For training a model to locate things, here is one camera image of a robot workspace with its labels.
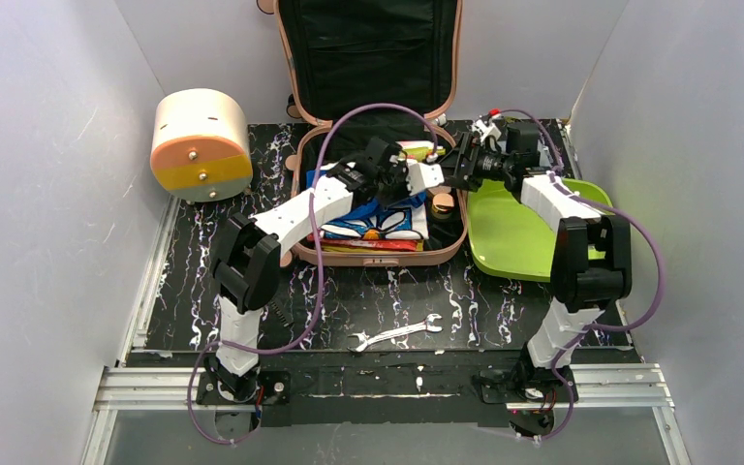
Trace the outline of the pink hard-shell suitcase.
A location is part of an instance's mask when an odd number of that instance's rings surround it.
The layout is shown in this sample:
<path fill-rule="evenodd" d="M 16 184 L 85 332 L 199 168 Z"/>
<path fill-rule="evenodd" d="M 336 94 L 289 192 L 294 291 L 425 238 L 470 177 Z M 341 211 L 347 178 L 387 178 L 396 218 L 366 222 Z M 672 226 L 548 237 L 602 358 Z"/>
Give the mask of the pink hard-shell suitcase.
<path fill-rule="evenodd" d="M 462 5 L 458 1 L 277 1 L 274 12 L 289 62 L 293 97 L 311 130 L 288 160 L 292 195 L 308 171 L 388 142 L 431 140 L 446 154 L 455 139 L 431 120 L 455 93 Z M 435 221 L 429 193 L 423 251 L 400 254 L 322 251 L 320 228 L 289 252 L 326 266 L 428 266 L 451 259 L 467 234 L 466 198 L 454 190 L 450 220 Z"/>

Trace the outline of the white printed garment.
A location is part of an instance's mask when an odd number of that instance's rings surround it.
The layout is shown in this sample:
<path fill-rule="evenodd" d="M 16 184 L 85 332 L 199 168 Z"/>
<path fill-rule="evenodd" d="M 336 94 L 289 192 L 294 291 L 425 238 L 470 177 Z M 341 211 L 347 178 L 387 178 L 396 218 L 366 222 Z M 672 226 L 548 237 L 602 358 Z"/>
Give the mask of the white printed garment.
<path fill-rule="evenodd" d="M 320 227 L 321 238 L 336 240 L 425 240 L 425 208 L 399 207 L 363 219 L 336 219 Z"/>

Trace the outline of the green plastic tray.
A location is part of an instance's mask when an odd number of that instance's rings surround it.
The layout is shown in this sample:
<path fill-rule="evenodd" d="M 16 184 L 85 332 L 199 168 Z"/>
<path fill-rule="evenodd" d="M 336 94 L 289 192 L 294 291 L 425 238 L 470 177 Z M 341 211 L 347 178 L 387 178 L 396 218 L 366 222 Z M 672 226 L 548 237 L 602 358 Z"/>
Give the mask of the green plastic tray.
<path fill-rule="evenodd" d="M 617 221 L 599 192 L 552 171 L 525 178 L 519 193 L 484 181 L 467 200 L 476 265 L 492 276 L 538 282 L 612 272 L 607 256 Z"/>

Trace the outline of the blue cloth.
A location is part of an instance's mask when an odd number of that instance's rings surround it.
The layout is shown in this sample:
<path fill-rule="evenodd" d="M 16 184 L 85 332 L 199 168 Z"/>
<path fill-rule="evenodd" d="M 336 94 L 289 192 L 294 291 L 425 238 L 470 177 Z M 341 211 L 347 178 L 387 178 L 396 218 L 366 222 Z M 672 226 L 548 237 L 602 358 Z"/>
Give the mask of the blue cloth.
<path fill-rule="evenodd" d="M 330 164 L 306 173 L 306 189 L 295 201 L 302 204 L 305 215 L 310 213 L 310 198 L 318 225 L 332 221 L 365 220 L 383 211 L 407 205 L 419 205 L 422 191 L 407 188 L 405 174 L 396 168 L 396 176 L 387 178 L 384 172 L 364 174 L 353 163 Z"/>

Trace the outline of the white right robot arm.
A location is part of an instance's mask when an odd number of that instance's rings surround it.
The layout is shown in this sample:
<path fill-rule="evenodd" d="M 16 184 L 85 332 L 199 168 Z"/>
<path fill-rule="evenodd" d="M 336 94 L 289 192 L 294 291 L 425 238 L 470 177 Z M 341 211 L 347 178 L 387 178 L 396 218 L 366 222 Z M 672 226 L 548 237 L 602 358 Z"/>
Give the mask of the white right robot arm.
<path fill-rule="evenodd" d="M 610 205 L 583 198 L 557 166 L 536 158 L 530 150 L 500 152 L 469 132 L 438 163 L 453 189 L 476 192 L 486 180 L 503 182 L 553 232 L 553 298 L 522 360 L 527 371 L 559 373 L 596 320 L 631 291 L 631 223 Z"/>

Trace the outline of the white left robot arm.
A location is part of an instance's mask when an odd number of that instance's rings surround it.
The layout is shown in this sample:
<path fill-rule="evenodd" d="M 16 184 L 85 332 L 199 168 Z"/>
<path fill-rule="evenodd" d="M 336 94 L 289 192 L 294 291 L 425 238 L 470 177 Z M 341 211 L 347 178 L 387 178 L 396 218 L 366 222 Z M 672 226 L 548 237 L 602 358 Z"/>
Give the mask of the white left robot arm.
<path fill-rule="evenodd" d="M 410 160 L 394 142 L 373 138 L 361 152 L 313 173 L 309 188 L 264 213 L 234 214 L 213 253 L 219 286 L 217 372 L 243 378 L 259 364 L 261 314 L 275 297 L 281 258 L 329 221 L 376 202 L 390 205 L 412 193 Z"/>

